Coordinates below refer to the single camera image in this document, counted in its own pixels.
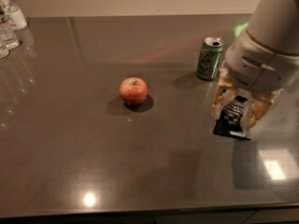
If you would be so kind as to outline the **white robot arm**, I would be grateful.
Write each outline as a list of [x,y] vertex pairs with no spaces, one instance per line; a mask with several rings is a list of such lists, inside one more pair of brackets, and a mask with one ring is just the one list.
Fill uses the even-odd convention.
[[213,133],[239,140],[299,73],[299,0],[261,0],[227,49],[211,115]]

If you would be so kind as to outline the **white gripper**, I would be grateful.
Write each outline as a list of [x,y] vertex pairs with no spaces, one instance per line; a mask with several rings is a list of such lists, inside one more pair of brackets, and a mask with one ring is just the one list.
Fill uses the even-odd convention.
[[272,109],[280,89],[290,86],[299,73],[299,57],[272,51],[243,30],[227,49],[211,107],[219,119],[222,109],[238,94],[251,91],[242,125],[246,135]]

